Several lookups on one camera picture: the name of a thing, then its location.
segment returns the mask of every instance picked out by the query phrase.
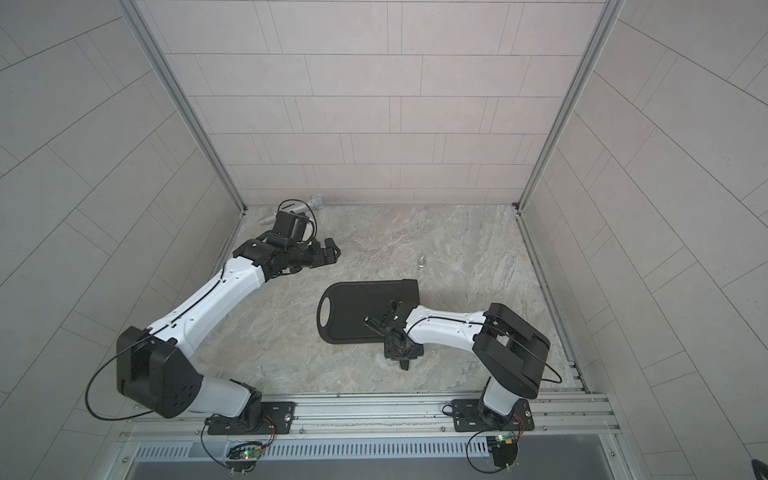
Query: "wire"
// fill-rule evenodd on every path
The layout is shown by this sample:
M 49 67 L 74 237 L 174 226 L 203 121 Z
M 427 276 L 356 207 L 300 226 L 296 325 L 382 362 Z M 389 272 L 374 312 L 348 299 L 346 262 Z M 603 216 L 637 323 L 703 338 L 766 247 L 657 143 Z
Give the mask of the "wire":
M 277 211 L 280 211 L 280 208 L 283 207 L 283 204 L 286 202 L 300 202 L 302 204 L 306 205 L 306 208 L 310 211 L 312 214 L 312 220 L 315 221 L 314 225 L 312 225 L 312 235 L 310 235 L 310 238 L 306 239 L 306 241 L 300 242 L 300 243 L 310 243 L 312 240 L 315 240 L 315 236 L 317 235 L 317 218 L 315 217 L 315 212 L 312 210 L 312 207 L 305 202 L 304 200 L 297 200 L 295 198 L 289 198 L 288 200 L 283 200 L 280 202 L 280 205 L 277 206 Z
M 119 422 L 121 420 L 134 419 L 136 417 L 140 417 L 140 416 L 143 416 L 143 415 L 149 415 L 150 413 L 153 412 L 153 410 L 147 410 L 146 412 L 139 413 L 137 415 L 130 415 L 130 416 L 127 416 L 127 417 L 119 417 L 119 418 L 116 418 L 116 419 L 111 419 L 111 418 L 108 418 L 108 417 L 103 417 L 101 415 L 98 415 L 91 408 L 91 404 L 88 401 L 88 393 L 91 391 L 91 385 L 93 385 L 94 380 L 96 380 L 96 375 L 98 375 L 101 372 L 101 370 L 103 370 L 107 365 L 109 365 L 111 362 L 113 362 L 116 358 L 118 358 L 123 353 L 126 353 L 128 350 L 134 348 L 135 346 L 138 346 L 139 344 L 141 344 L 143 342 L 146 342 L 147 340 L 151 339 L 152 337 L 156 336 L 158 333 L 160 333 L 163 330 L 165 330 L 166 328 L 168 328 L 170 325 L 172 325 L 177 320 L 179 320 L 182 316 L 184 316 L 185 313 L 187 313 L 190 310 L 192 310 L 198 303 L 200 303 L 205 297 L 207 297 L 209 293 L 213 292 L 214 288 L 216 288 L 219 285 L 219 283 L 222 282 L 222 280 L 224 278 L 224 271 L 225 271 L 226 268 L 227 268 L 227 262 L 224 262 L 224 265 L 221 267 L 221 276 L 219 276 L 219 280 L 210 288 L 210 290 L 208 290 L 205 293 L 205 295 L 200 297 L 195 303 L 190 305 L 189 308 L 187 308 L 185 311 L 183 311 L 182 313 L 179 313 L 179 315 L 176 318 L 174 318 L 173 320 L 171 320 L 170 323 L 167 323 L 165 326 L 160 328 L 158 331 L 156 331 L 154 333 L 151 333 L 149 336 L 146 336 L 143 339 L 136 340 L 135 342 L 133 342 L 132 344 L 130 344 L 129 346 L 125 347 L 120 352 L 118 352 L 117 355 L 112 356 L 109 360 L 107 360 L 104 363 L 104 365 L 100 366 L 98 368 L 98 370 L 96 370 L 96 372 L 91 377 L 91 380 L 88 381 L 88 385 L 85 387 L 85 398 L 84 398 L 84 400 L 85 400 L 85 408 L 88 409 L 88 413 L 90 413 L 94 418 L 99 419 L 99 420 L 104 420 L 105 422 Z M 186 332 L 187 332 L 187 324 L 184 323 L 184 333 L 186 334 Z

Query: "silver microphone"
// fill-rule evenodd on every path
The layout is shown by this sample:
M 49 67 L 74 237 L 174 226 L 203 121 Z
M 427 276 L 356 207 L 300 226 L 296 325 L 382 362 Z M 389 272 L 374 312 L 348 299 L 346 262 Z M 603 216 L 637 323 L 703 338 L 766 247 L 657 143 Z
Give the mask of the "silver microphone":
M 311 196 L 310 200 L 307 203 L 312 208 L 312 210 L 320 210 L 325 205 L 323 203 L 323 195 L 319 195 L 319 194 Z M 300 214 L 308 210 L 309 208 L 307 207 L 307 205 L 301 202 L 289 202 L 288 205 L 286 205 L 281 209 L 281 211 L 283 212 L 294 212 L 295 214 Z M 259 220 L 259 225 L 269 225 L 270 223 L 275 223 L 276 218 L 277 218 L 277 213 L 267 215 L 266 217 Z

